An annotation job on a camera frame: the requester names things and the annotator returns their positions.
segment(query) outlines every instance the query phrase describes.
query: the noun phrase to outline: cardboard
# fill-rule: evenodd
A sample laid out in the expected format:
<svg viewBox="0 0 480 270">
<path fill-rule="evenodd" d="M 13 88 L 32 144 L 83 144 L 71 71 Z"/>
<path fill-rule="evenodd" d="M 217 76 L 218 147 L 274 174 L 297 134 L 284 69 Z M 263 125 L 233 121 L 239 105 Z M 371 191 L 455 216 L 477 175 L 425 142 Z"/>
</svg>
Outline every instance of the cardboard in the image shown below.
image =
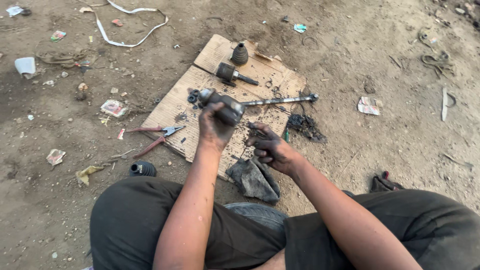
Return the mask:
<svg viewBox="0 0 480 270">
<path fill-rule="evenodd" d="M 176 150 L 190 162 L 193 161 L 198 144 L 198 116 L 202 113 L 200 109 L 193 110 L 193 104 L 187 101 L 187 97 L 193 89 L 215 88 L 218 93 L 230 95 L 243 102 L 276 98 L 272 92 L 274 86 L 279 87 L 278 92 L 283 98 L 297 97 L 307 84 L 307 78 L 288 69 L 280 60 L 266 59 L 255 55 L 256 44 L 250 41 L 245 41 L 245 47 L 249 52 L 249 61 L 245 66 L 237 67 L 237 70 L 240 74 L 259 81 L 260 85 L 254 86 L 239 80 L 235 82 L 237 87 L 223 84 L 215 76 L 215 72 L 221 62 L 233 65 L 229 59 L 236 46 L 235 42 L 219 35 L 213 35 L 194 61 L 195 65 L 191 66 L 178 80 L 142 124 L 142 127 L 186 125 L 186 128 L 167 137 L 165 145 Z M 270 80 L 272 80 L 273 86 L 267 88 L 265 83 Z M 283 106 L 286 111 L 282 111 L 280 106 Z M 236 126 L 231 141 L 222 153 L 218 176 L 230 181 L 225 170 L 239 158 L 249 159 L 252 157 L 253 148 L 246 148 L 244 144 L 248 138 L 248 122 L 263 122 L 268 124 L 274 132 L 281 134 L 287 124 L 292 106 L 295 106 L 295 103 L 248 107 L 240 124 Z M 182 120 L 181 115 L 186 115 L 187 118 Z M 147 135 L 156 138 L 162 134 L 149 133 Z"/>
</svg>

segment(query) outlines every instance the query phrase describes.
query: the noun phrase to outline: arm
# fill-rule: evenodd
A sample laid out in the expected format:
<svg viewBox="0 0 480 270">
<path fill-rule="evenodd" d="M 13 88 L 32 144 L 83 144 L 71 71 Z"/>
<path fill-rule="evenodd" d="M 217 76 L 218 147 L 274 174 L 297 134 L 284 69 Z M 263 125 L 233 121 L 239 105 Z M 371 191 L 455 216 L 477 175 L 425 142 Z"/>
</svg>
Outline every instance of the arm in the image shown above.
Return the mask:
<svg viewBox="0 0 480 270">
<path fill-rule="evenodd" d="M 421 270 L 402 243 L 373 214 L 344 194 L 265 124 L 250 128 L 266 139 L 250 138 L 254 154 L 290 176 L 311 201 L 335 242 L 356 269 Z"/>
<path fill-rule="evenodd" d="M 233 134 L 214 118 L 223 104 L 209 105 L 200 115 L 195 158 L 165 226 L 160 233 L 153 269 L 201 270 L 213 212 L 220 156 Z"/>
</svg>

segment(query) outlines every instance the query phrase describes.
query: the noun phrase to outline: dirt ground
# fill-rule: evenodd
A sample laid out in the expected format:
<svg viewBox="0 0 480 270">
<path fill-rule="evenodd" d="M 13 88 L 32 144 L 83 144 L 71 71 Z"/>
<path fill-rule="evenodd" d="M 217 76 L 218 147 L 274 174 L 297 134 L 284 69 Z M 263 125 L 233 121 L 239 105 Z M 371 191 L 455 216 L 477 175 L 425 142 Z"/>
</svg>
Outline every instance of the dirt ground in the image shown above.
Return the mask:
<svg viewBox="0 0 480 270">
<path fill-rule="evenodd" d="M 3 10 L 16 3 L 33 14 L 10 18 Z M 366 193 L 371 178 L 388 170 L 391 179 L 406 188 L 438 192 L 480 213 L 480 34 L 471 18 L 455 13 L 463 2 L 141 0 L 133 4 L 120 0 L 117 4 L 129 10 L 159 8 L 170 21 L 129 50 L 106 43 L 95 16 L 79 12 L 86 6 L 80 1 L 7 0 L 1 5 L 0 268 L 80 270 L 92 264 L 85 254 L 95 199 L 125 177 L 134 162 L 132 154 L 152 142 L 143 134 L 126 134 L 124 140 L 117 140 L 120 129 L 144 121 L 156 105 L 154 99 L 170 90 L 213 34 L 259 42 L 262 52 L 279 55 L 289 68 L 308 78 L 308 91 L 318 93 L 320 100 L 305 110 L 319 123 L 328 143 L 312 143 L 291 131 L 291 144 L 338 187 Z M 161 15 L 152 12 L 127 15 L 110 5 L 95 10 L 110 39 L 125 44 L 140 40 L 163 22 Z M 281 22 L 285 15 L 288 24 Z M 471 11 L 471 16 L 476 15 L 480 15 L 478 6 Z M 210 16 L 223 20 L 207 19 Z M 124 26 L 110 23 L 116 18 Z M 292 29 L 293 23 L 306 24 L 308 29 L 300 34 Z M 424 26 L 432 27 L 437 37 L 433 45 L 450 53 L 455 72 L 447 74 L 450 79 L 438 78 L 420 61 L 421 55 L 432 54 L 415 41 Z M 67 35 L 58 43 L 48 42 L 56 30 Z M 303 45 L 307 36 L 318 44 L 306 39 Z M 87 50 L 89 57 L 98 56 L 92 65 L 97 69 L 83 74 L 78 67 L 66 69 L 37 58 L 37 68 L 46 69 L 45 73 L 27 80 L 14 66 L 15 59 L 34 56 L 38 50 L 74 53 L 77 48 Z M 134 77 L 122 76 L 125 68 Z M 60 77 L 63 71 L 68 77 Z M 49 80 L 55 84 L 42 85 Z M 89 89 L 86 99 L 77 101 L 81 82 Z M 374 85 L 376 93 L 367 94 L 365 85 Z M 457 100 L 445 122 L 441 120 L 443 86 Z M 112 87 L 119 93 L 111 94 Z M 128 95 L 122 98 L 123 92 Z M 381 115 L 358 112 L 361 96 L 381 100 Z M 99 120 L 105 117 L 99 107 L 109 98 L 125 101 L 133 109 L 105 126 Z M 67 154 L 63 163 L 52 167 L 46 156 L 54 148 Z M 76 171 L 130 149 L 135 151 L 128 159 L 119 159 L 115 168 L 107 166 L 92 174 L 89 186 L 77 183 Z M 444 153 L 472 163 L 473 171 L 453 163 Z M 190 167 L 163 146 L 142 160 L 155 164 L 159 176 L 178 183 Z M 283 196 L 276 206 L 280 211 L 290 216 L 314 211 L 291 179 L 275 176 Z M 233 184 L 222 180 L 217 181 L 216 200 L 222 204 L 256 201 L 244 198 Z"/>
</svg>

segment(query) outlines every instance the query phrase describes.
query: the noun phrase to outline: pliers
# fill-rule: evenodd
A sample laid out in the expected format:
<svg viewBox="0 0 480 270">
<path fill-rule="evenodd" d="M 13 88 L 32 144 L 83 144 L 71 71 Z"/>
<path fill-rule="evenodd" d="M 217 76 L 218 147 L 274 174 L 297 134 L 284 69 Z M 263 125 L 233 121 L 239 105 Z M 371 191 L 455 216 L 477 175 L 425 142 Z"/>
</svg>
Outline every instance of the pliers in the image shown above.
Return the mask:
<svg viewBox="0 0 480 270">
<path fill-rule="evenodd" d="M 174 134 L 175 132 L 177 132 L 178 130 L 184 127 L 186 126 L 185 125 L 184 126 L 168 126 L 166 128 L 162 128 L 161 126 L 158 126 L 158 127 L 139 127 L 139 128 L 126 130 L 125 132 L 136 132 L 136 131 L 149 131 L 149 132 L 165 131 L 166 132 L 165 134 L 163 134 L 163 136 L 160 136 L 155 142 L 150 144 L 145 150 L 143 150 L 138 154 L 135 154 L 133 158 L 136 159 L 137 157 L 143 156 L 144 154 L 148 153 L 148 151 L 152 150 L 158 144 L 165 142 L 165 137 Z"/>
</svg>

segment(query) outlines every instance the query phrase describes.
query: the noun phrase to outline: hand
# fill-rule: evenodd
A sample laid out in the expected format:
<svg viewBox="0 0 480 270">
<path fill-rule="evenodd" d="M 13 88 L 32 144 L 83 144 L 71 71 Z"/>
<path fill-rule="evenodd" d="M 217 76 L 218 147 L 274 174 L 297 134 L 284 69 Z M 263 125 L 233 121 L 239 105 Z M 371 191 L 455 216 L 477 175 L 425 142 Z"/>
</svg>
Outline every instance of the hand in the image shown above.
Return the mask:
<svg viewBox="0 0 480 270">
<path fill-rule="evenodd" d="M 246 142 L 247 146 L 255 146 L 253 154 L 258 156 L 258 161 L 291 177 L 295 171 L 294 161 L 302 160 L 303 156 L 275 134 L 268 125 L 250 123 L 249 128 L 259 130 L 266 135 L 265 138 L 251 137 Z"/>
<path fill-rule="evenodd" d="M 198 144 L 210 144 L 219 153 L 223 152 L 235 130 L 234 127 L 224 124 L 215 117 L 215 112 L 222 109 L 224 105 L 222 102 L 210 103 L 199 116 L 200 135 Z"/>
</svg>

